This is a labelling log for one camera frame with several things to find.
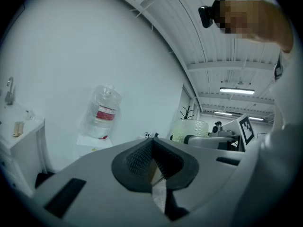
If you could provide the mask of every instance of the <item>ceiling light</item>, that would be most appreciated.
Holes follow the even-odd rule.
[[[215,114],[222,114],[222,115],[228,115],[228,116],[232,116],[231,113],[223,113],[223,112],[215,112]]]
[[[258,120],[258,121],[263,121],[264,120],[264,119],[260,119],[260,118],[254,118],[254,117],[249,117],[249,119]]]
[[[230,87],[221,87],[220,92],[223,93],[244,93],[244,94],[254,94],[255,90],[250,89],[241,89],[241,88],[230,88]]]

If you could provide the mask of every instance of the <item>plastic container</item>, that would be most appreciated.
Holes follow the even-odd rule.
[[[106,139],[122,97],[112,85],[99,85],[94,90],[83,124],[84,135]]]
[[[175,121],[173,124],[172,140],[183,143],[187,135],[208,137],[208,123],[193,119]]]

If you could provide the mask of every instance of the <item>red label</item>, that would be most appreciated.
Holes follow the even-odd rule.
[[[100,106],[96,117],[99,119],[111,121],[114,119],[115,114],[116,114],[116,111],[114,109]]]

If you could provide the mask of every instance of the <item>white cabinet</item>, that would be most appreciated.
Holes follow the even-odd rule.
[[[26,108],[14,103],[0,105],[0,168],[12,188],[32,196],[38,173],[46,172],[41,132],[44,119],[26,120]],[[23,121],[23,134],[13,137],[15,122]]]

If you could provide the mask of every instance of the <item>ceiling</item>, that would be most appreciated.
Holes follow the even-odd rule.
[[[144,16],[175,53],[205,114],[214,111],[249,114],[273,122],[269,93],[279,48],[205,29],[197,9],[214,0],[125,0]],[[254,89],[253,96],[220,93],[220,87]]]

